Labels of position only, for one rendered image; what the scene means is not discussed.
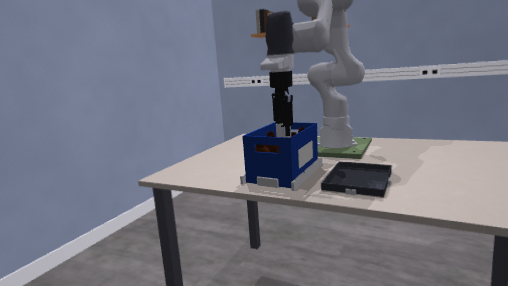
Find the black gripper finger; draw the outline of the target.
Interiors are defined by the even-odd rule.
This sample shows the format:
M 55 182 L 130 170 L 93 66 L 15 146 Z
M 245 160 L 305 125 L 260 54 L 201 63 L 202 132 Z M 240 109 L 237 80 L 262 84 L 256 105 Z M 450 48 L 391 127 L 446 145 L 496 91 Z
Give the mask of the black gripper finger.
M 281 127 L 281 125 L 283 125 L 282 114 L 281 107 L 277 102 L 277 93 L 272 93 L 272 100 L 273 100 L 273 117 L 274 121 L 276 122 L 276 137 L 283 137 L 283 128 Z
M 285 91 L 284 104 L 281 103 L 280 93 L 277 94 L 279 106 L 281 107 L 282 121 L 283 125 L 283 137 L 290 138 L 291 137 L 291 125 L 293 125 L 293 95 L 289 95 L 287 91 Z M 285 115 L 284 115 L 285 114 Z

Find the blue plastic crate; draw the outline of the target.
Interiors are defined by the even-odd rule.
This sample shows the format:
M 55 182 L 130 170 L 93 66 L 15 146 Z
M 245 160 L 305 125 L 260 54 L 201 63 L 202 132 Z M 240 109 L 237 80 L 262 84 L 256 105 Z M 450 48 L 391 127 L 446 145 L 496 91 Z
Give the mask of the blue plastic crate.
M 279 187 L 291 182 L 318 159 L 317 123 L 294 123 L 291 129 L 306 129 L 290 138 L 276 137 L 276 123 L 243 135 L 246 183 L 257 184 L 257 177 L 278 179 Z M 273 131 L 275 137 L 267 137 Z M 279 153 L 255 152 L 256 144 L 279 146 Z

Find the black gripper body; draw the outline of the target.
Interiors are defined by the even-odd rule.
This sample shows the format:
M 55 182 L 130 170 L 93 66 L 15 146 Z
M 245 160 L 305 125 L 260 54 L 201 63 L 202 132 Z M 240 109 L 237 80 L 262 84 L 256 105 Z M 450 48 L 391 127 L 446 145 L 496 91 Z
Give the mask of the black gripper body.
M 292 71 L 269 72 L 270 87 L 275 88 L 275 93 L 280 93 L 281 103 L 284 104 L 285 91 L 289 94 L 288 87 L 292 83 Z

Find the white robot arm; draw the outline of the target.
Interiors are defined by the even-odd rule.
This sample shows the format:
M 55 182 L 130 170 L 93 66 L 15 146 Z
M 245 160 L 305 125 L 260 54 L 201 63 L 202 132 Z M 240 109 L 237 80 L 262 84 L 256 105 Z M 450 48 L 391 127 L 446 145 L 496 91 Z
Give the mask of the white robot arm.
M 363 64 L 351 54 L 348 44 L 346 11 L 353 1 L 297 0 L 304 15 L 317 19 L 293 24 L 290 11 L 281 11 L 271 13 L 266 21 L 268 51 L 267 58 L 260 64 L 261 70 L 290 71 L 294 68 L 294 53 L 324 49 L 335 57 L 336 62 L 311 66 L 307 75 L 323 100 L 323 126 L 318 146 L 327 148 L 357 146 L 354 140 L 352 144 L 348 100 L 335 89 L 335 86 L 358 84 L 365 76 Z

